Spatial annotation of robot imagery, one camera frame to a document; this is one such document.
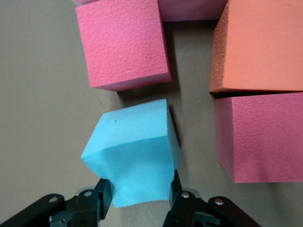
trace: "foam block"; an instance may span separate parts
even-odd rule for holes
[[[179,146],[166,99],[103,114],[81,158],[110,180],[116,207],[168,200]]]
[[[100,0],[76,13],[91,87],[121,91],[171,81],[157,0]]]
[[[303,181],[303,93],[216,99],[218,156],[236,183]]]
[[[85,5],[97,0],[72,0]],[[159,0],[163,21],[219,19],[227,0]]]
[[[210,91],[303,91],[302,12],[301,0],[229,0],[214,31]]]

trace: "metal bolt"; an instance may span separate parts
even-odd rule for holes
[[[52,197],[49,199],[49,202],[56,202],[58,198],[56,196]]]
[[[214,200],[215,204],[217,204],[218,206],[222,206],[224,204],[223,200],[219,199],[219,198],[216,198]]]
[[[91,196],[91,195],[92,195],[92,192],[91,192],[91,191],[87,191],[87,192],[84,193],[84,196],[85,196],[85,197],[89,197],[89,196]]]
[[[187,198],[190,197],[190,195],[189,195],[188,192],[182,192],[181,196],[182,196],[183,198],[185,198],[185,199],[187,199]]]

